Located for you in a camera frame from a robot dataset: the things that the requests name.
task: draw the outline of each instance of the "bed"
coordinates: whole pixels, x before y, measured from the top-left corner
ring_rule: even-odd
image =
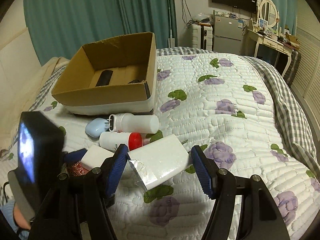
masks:
[[[154,114],[160,129],[148,138],[174,133],[188,140],[187,150],[200,145],[236,176],[260,175],[290,238],[300,239],[320,210],[320,169],[307,119],[279,73],[259,59],[233,54],[182,47],[157,53]],[[64,68],[51,75],[30,111],[42,111],[63,127],[64,150],[70,152],[99,142],[84,132],[91,117],[68,113],[51,96]],[[16,142],[17,136],[0,159],[0,186],[17,166]],[[237,197],[229,239],[236,238],[240,203]],[[213,204],[192,166],[147,193],[126,168],[108,213],[118,239],[201,239]]]

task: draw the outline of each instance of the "checkered bedding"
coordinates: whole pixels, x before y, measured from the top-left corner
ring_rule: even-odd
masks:
[[[184,47],[157,50],[158,56],[202,53],[212,53],[212,51]],[[302,108],[293,97],[289,87],[286,85],[277,70],[270,64],[252,57],[241,56],[241,58],[249,62],[258,71],[272,96],[275,107],[275,124],[284,140],[287,152],[292,157],[306,165],[315,174],[315,176],[320,179],[320,167],[316,161],[316,148],[313,143],[307,118]],[[56,70],[51,75],[40,90],[35,103],[30,108],[30,111],[33,111],[45,101],[50,87],[55,80],[60,77],[64,69],[65,66]],[[13,139],[12,146],[16,142],[17,135]],[[0,161],[5,161],[4,159],[6,158],[7,156],[2,156]],[[0,205],[4,203],[4,194],[1,186]]]

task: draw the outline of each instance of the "white wall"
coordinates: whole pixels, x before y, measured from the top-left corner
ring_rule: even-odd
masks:
[[[15,0],[0,22],[0,115],[40,68],[26,26],[23,0]]]
[[[188,8],[190,10],[191,16],[195,16],[198,13],[206,13],[212,14],[213,10],[217,10],[220,12],[231,12],[231,6],[212,3],[211,0],[186,0]],[[175,11],[176,11],[176,21],[177,21],[177,33],[178,33],[178,46],[191,47],[191,32],[186,28],[183,20],[182,20],[182,5],[181,0],[174,0],[175,3]],[[244,10],[241,10],[241,17],[249,19],[250,13]],[[239,17],[239,10],[235,9],[235,13]]]

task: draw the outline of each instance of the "red bottle cap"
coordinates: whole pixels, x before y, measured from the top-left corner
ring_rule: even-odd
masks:
[[[141,134],[133,132],[129,135],[128,140],[129,151],[142,147],[142,137]]]

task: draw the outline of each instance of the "gray refrigerator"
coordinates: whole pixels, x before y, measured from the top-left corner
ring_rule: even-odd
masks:
[[[222,16],[213,19],[213,51],[240,55],[242,21]]]

